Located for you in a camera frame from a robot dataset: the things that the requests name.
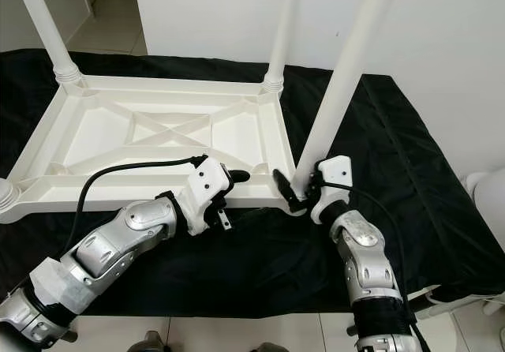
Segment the black table cloth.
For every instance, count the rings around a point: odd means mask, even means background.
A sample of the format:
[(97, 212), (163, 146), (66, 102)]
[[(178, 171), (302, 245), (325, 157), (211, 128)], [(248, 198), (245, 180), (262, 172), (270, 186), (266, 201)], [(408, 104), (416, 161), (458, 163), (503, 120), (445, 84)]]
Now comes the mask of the black table cloth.
[[(83, 74), (259, 82), (266, 62), (71, 52)], [(308, 135), (331, 71), (288, 65), (281, 104), (295, 156)], [(0, 54), (1, 172), (28, 143), (58, 84), (44, 49)], [(439, 144), (392, 77), (365, 74), (331, 154), (353, 164), (353, 187), (390, 210), (352, 196), (382, 230), (402, 290), (455, 286), (469, 294), (505, 291), (505, 252), (451, 169)], [(3, 286), (25, 279), (64, 245), (72, 212), (1, 223)], [(87, 309), (95, 316), (268, 317), (348, 313), (342, 259), (326, 230), (277, 210), (268, 223), (219, 228), (162, 242), (144, 253)]]

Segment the white rounded object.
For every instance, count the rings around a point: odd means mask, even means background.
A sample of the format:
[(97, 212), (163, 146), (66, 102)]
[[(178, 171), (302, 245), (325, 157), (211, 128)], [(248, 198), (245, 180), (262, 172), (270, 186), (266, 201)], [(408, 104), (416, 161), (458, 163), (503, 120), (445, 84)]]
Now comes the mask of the white rounded object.
[(464, 183), (477, 210), (497, 211), (505, 207), (505, 168), (470, 173), (464, 178)]

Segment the white plastic table leg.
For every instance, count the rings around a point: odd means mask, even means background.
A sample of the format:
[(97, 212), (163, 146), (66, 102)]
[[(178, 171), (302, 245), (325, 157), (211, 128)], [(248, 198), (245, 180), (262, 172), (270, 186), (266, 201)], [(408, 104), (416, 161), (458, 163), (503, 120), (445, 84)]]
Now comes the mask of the white plastic table leg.
[(11, 208), (21, 196), (21, 189), (17, 185), (14, 185), (10, 180), (1, 178), (0, 186), (2, 189), (2, 197), (0, 200), (0, 212), (7, 211)]
[(281, 92), (284, 85), (284, 69), (288, 63), (288, 53), (294, 37), (300, 0), (284, 0), (271, 58), (264, 74), (263, 89), (268, 92)]
[(339, 53), (324, 98), (310, 129), (291, 186), (300, 200), (308, 197), (310, 174), (327, 157), (342, 119), (356, 92), (368, 59), (368, 46), (379, 34), (394, 0), (361, 0), (356, 19)]
[(55, 80), (65, 88), (86, 88), (85, 79), (73, 63), (60, 31), (44, 0), (22, 0), (35, 25), (37, 34), (54, 65)]

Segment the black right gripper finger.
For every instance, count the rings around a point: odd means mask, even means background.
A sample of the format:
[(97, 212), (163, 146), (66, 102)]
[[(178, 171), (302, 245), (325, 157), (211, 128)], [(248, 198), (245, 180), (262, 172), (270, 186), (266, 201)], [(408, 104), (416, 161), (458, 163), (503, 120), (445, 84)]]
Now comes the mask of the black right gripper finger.
[(275, 182), (275, 186), (277, 186), (278, 193), (280, 193), (280, 197), (287, 204), (287, 214), (289, 215), (304, 215), (306, 212), (305, 203), (303, 200), (300, 200), (299, 197), (294, 193), (291, 182), (289, 182), (288, 178), (278, 169), (273, 170), (273, 179)]

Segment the white metal frame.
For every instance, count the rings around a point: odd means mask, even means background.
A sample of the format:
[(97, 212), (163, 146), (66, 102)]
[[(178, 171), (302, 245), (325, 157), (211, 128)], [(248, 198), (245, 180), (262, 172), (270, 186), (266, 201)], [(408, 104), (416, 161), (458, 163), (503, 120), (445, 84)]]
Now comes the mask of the white metal frame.
[(418, 320), (452, 313), (463, 306), (478, 301), (505, 299), (505, 292), (498, 294), (469, 294), (455, 286), (430, 286), (410, 295), (409, 308)]

